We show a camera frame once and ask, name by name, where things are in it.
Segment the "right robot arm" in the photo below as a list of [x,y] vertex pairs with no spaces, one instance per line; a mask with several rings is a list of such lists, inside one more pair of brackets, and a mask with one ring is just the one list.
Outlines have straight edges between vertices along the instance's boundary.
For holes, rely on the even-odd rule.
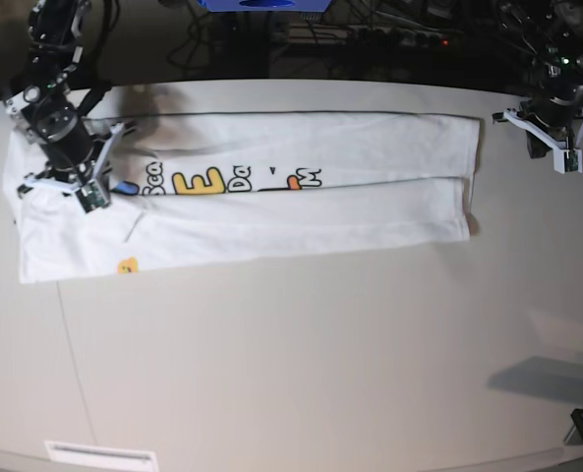
[[98,60],[120,17],[120,4],[102,4],[102,23],[90,53],[84,52],[82,27],[88,1],[38,1],[28,19],[29,51],[22,71],[2,97],[16,130],[46,158],[41,172],[28,174],[19,196],[37,188],[77,199],[91,212],[111,203],[109,159],[132,123],[117,122],[96,131],[87,116],[112,85],[99,78]]

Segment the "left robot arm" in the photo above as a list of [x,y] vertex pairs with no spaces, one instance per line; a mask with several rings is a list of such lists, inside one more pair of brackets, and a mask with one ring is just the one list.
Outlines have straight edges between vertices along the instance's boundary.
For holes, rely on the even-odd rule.
[[502,29],[525,49],[527,98],[493,115],[524,130],[532,159],[552,153],[577,172],[583,138],[583,37],[566,14],[574,1],[495,1]]

